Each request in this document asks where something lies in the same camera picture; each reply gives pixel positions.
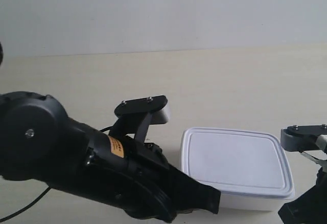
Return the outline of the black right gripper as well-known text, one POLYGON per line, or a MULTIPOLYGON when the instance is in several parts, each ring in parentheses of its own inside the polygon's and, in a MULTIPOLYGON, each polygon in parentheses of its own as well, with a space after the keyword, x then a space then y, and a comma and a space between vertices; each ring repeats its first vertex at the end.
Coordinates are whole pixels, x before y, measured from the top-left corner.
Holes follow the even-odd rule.
POLYGON ((318 173, 315 185, 278 211, 283 223, 326 224, 326 165, 318 173))

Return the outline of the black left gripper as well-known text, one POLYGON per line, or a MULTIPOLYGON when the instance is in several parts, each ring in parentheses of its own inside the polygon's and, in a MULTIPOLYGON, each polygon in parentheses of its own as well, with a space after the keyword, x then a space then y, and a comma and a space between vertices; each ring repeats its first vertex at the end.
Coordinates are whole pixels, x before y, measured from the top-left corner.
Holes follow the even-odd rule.
POLYGON ((171 223, 178 214, 219 211, 219 190, 171 165, 162 149, 113 129, 108 134, 83 125, 88 139, 81 168, 84 198, 124 210, 135 219, 171 223))

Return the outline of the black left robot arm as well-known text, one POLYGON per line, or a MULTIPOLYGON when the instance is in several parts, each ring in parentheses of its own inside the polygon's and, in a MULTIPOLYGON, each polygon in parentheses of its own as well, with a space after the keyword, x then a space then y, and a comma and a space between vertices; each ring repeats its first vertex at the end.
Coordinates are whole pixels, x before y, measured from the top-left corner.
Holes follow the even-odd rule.
POLYGON ((51 95, 1 95, 1 176, 37 180, 107 204, 136 219, 171 223, 194 210, 219 211, 221 193, 170 164, 151 125, 169 121, 164 95, 122 101, 117 121, 97 130, 71 117, 51 95))

